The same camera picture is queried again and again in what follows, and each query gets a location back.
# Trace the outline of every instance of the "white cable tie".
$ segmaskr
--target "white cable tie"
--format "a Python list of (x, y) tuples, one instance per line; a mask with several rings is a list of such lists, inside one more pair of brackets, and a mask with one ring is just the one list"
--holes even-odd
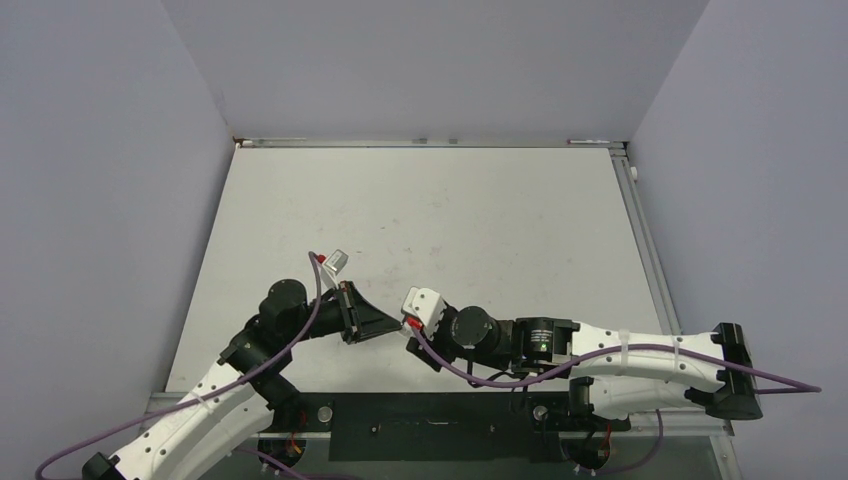
[(668, 376), (668, 382), (671, 383), (674, 380), (675, 375), (677, 375), (677, 365), (680, 362), (680, 342), (677, 341), (677, 337), (671, 337), (671, 344), (674, 346), (674, 359), (671, 364), (671, 375)]
[(616, 376), (620, 377), (627, 373), (627, 358), (630, 345), (630, 330), (623, 328), (618, 331), (618, 339), (621, 342), (621, 363)]
[(192, 397), (194, 397), (195, 400), (200, 402), (199, 405), (202, 405), (203, 408), (205, 408), (206, 411), (209, 412), (210, 416), (214, 416), (215, 411), (212, 410), (212, 407), (209, 405), (209, 402), (207, 402), (206, 400), (203, 399), (202, 395), (198, 395), (197, 393), (194, 393), (194, 390), (188, 392), (188, 394), (191, 395)]

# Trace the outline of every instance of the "white tabletop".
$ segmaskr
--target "white tabletop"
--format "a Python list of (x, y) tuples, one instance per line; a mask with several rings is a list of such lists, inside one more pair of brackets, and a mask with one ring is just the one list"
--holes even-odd
[[(306, 252), (336, 248), (350, 255), (342, 277), (397, 318), (414, 285), (498, 319), (540, 315), (660, 333), (606, 149), (244, 148), (166, 390), (188, 390), (275, 281), (299, 279), (313, 297)], [(283, 375), (303, 392), (469, 390), (405, 345), (400, 334), (359, 345), (338, 335), (310, 340)]]

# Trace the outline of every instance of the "gray wall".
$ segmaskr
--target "gray wall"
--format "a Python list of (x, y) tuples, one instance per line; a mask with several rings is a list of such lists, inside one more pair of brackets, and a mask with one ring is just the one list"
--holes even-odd
[(844, 478), (848, 3), (713, 0), (631, 145), (688, 331), (823, 386), (736, 424), (747, 478)]
[(162, 387), (231, 151), (158, 0), (0, 6), (4, 479)]
[(163, 0), (246, 137), (629, 139), (706, 0)]

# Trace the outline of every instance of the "purple cable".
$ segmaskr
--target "purple cable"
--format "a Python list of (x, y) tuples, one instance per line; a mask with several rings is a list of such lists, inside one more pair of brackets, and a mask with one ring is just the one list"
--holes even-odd
[[(258, 368), (248, 372), (247, 374), (239, 377), (239, 379), (236, 380), (235, 382), (233, 382), (229, 385), (226, 385), (222, 388), (219, 388), (218, 390), (215, 390), (212, 393), (207, 393), (206, 395), (203, 395), (202, 397), (200, 397), (203, 401), (213, 399), (213, 398), (215, 398), (219, 395), (223, 395), (224, 393), (227, 393), (230, 390), (232, 390), (232, 389), (234, 389), (234, 388), (236, 388), (240, 385), (244, 385), (245, 383), (251, 381), (257, 375), (259, 375), (260, 373), (265, 371), (269, 366), (277, 363), (283, 357), (285, 357), (291, 351), (291, 349), (294, 348), (295, 344), (297, 344), (297, 342), (299, 342), (300, 339), (303, 338), (304, 335), (306, 335), (306, 332), (308, 332), (309, 329), (312, 327), (312, 323), (315, 322), (315, 318), (318, 317), (318, 307), (321, 304), (321, 275), (318, 273), (318, 259), (316, 258), (316, 255), (315, 255), (314, 252), (309, 252), (309, 261), (312, 264), (312, 272), (315, 274), (315, 288), (316, 288), (316, 291), (317, 291), (317, 294), (315, 296), (315, 306), (312, 307), (312, 312), (309, 314), (309, 318), (306, 320), (306, 324), (303, 326), (303, 328), (300, 330), (300, 332), (298, 332), (297, 336), (294, 337), (294, 340), (292, 340), (291, 343), (286, 345), (286, 347), (284, 349), (280, 350), (280, 352), (278, 354), (271, 357), (267, 362), (263, 363)], [(152, 420), (154, 418), (158, 418), (158, 417), (161, 417), (163, 415), (168, 415), (169, 413), (178, 412), (178, 411), (183, 410), (185, 408), (197, 405), (198, 403), (200, 403), (200, 401), (201, 400), (195, 398), (195, 399), (192, 399), (192, 400), (185, 401), (183, 403), (178, 403), (176, 405), (172, 405), (170, 407), (163, 408), (161, 410), (157, 410), (155, 412), (148, 413), (147, 415), (143, 415), (141, 417), (138, 417), (135, 420), (130, 420), (126, 423), (122, 423), (122, 424), (118, 425), (117, 427), (106, 430), (105, 432), (99, 433), (99, 434), (97, 434), (97, 435), (95, 435), (91, 438), (88, 438), (86, 440), (83, 440), (83, 441), (81, 441), (77, 444), (71, 445), (70, 447), (68, 447), (68, 448), (66, 448), (66, 449), (64, 449), (60, 452), (55, 453), (54, 455), (50, 456), (47, 460), (42, 462), (41, 465), (39, 465), (38, 468), (35, 469), (35, 478), (36, 478), (36, 480), (79, 480), (79, 479), (50, 479), (50, 478), (47, 478), (47, 477), (44, 476), (44, 470), (47, 467), (49, 467), (50, 465), (52, 465), (54, 462), (56, 462), (57, 460), (64, 458), (64, 457), (66, 457), (66, 456), (68, 456), (68, 455), (70, 455), (70, 454), (72, 454), (72, 453), (74, 453), (78, 450), (82, 450), (83, 448), (88, 447), (89, 445), (93, 445), (93, 444), (103, 440), (104, 438), (111, 437), (112, 435), (114, 435), (118, 432), (124, 431), (124, 430), (126, 430), (130, 427), (142, 424), (142, 423), (144, 423), (148, 420)]]
[[(607, 347), (602, 348), (600, 350), (595, 350), (593, 352), (589, 352), (584, 355), (580, 355), (579, 357), (574, 357), (571, 360), (559, 365), (557, 367), (548, 370), (547, 372), (539, 374), (539, 376), (535, 378), (525, 378), (524, 380), (518, 382), (493, 382), (491, 380), (486, 380), (484, 378), (477, 378), (473, 375), (469, 375), (462, 370), (454, 367), (450, 363), (448, 363), (444, 358), (439, 356), (438, 353), (433, 350), (433, 347), (427, 342), (427, 340), (421, 335), (421, 332), (413, 328), (412, 334), (415, 335), (415, 339), (418, 340), (418, 343), (424, 348), (424, 351), (427, 352), (427, 355), (436, 361), (442, 367), (448, 369), (453, 374), (458, 375), (465, 380), (470, 382), (474, 382), (478, 385), (483, 385), (484, 387), (495, 387), (495, 388), (523, 388), (529, 385), (533, 385), (539, 383), (541, 381), (547, 380), (549, 378), (553, 378), (560, 373), (568, 370), (569, 368), (578, 365), (580, 362), (590, 360), (592, 358), (601, 357), (604, 355), (609, 355), (610, 353), (617, 353), (621, 351), (621, 346), (617, 347)], [(686, 350), (683, 348), (675, 350), (674, 347), (669, 347), (668, 345), (659, 345), (655, 343), (634, 343), (628, 346), (630, 350), (654, 350), (658, 352), (669, 352), (669, 353), (679, 353), (685, 357), (694, 358), (696, 360), (701, 360), (703, 362), (712, 363), (713, 365), (719, 365), (724, 368), (729, 368), (732, 370), (737, 370), (742, 373), (747, 373), (748, 375), (753, 375), (755, 377), (764, 378), (766, 380), (771, 380), (773, 382), (782, 383), (784, 385), (788, 385), (793, 387), (793, 389), (765, 389), (765, 390), (757, 390), (758, 394), (775, 394), (775, 393), (819, 393), (821, 392), (821, 387), (816, 387), (814, 385), (809, 385), (803, 382), (799, 382), (797, 380), (792, 380), (790, 378), (781, 377), (779, 375), (774, 375), (771, 373), (763, 372), (751, 367), (746, 367), (745, 365), (739, 365), (733, 362), (728, 362), (726, 360), (719, 360), (717, 358), (710, 357), (709, 355), (704, 355), (702, 353), (693, 352), (692, 350)]]
[(247, 448), (247, 447), (238, 447), (234, 452), (239, 453), (247, 453), (250, 455), (256, 455), (267, 463), (270, 463), (277, 469), (283, 472), (283, 475), (287, 477), (297, 478), (298, 480), (361, 480), (359, 477), (354, 475), (344, 475), (344, 474), (335, 474), (335, 473), (310, 473), (309, 475), (304, 475), (302, 473), (295, 472), (291, 467), (287, 466), (283, 462), (277, 460), (276, 458), (268, 455), (267, 453), (260, 452), (255, 448)]

